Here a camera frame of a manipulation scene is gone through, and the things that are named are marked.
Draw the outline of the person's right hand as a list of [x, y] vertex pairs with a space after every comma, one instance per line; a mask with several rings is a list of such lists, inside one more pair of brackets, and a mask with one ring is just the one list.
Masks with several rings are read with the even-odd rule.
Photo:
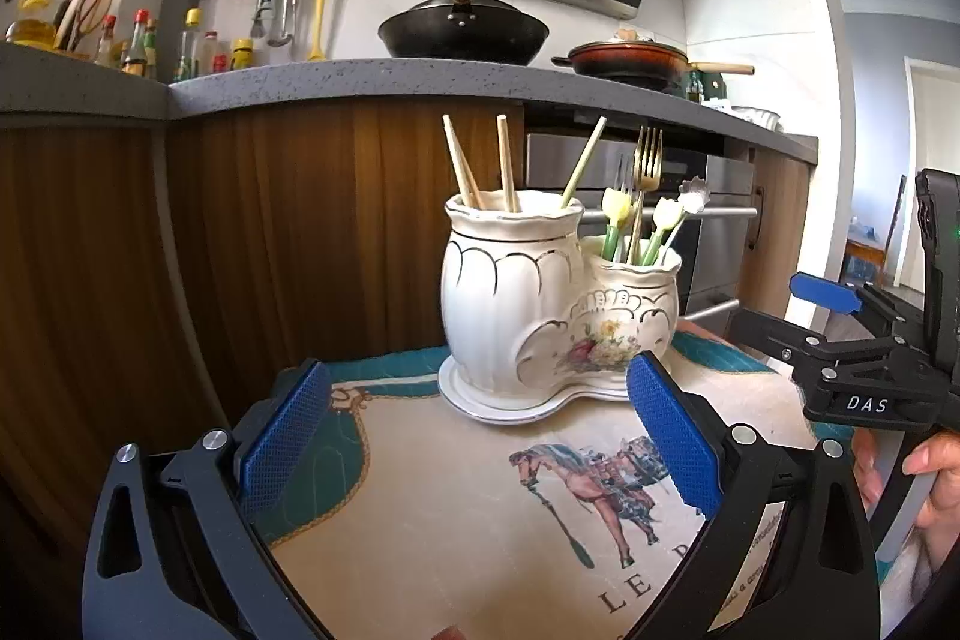
[[885, 461], [884, 447], [905, 445], [898, 432], [856, 429], [853, 435], [854, 479], [864, 509], [874, 510], [894, 477], [907, 480], [907, 497], [895, 512], [875, 554], [877, 573], [885, 578], [912, 531], [918, 531], [929, 570], [937, 572], [958, 542], [958, 435], [942, 431], [905, 456]]

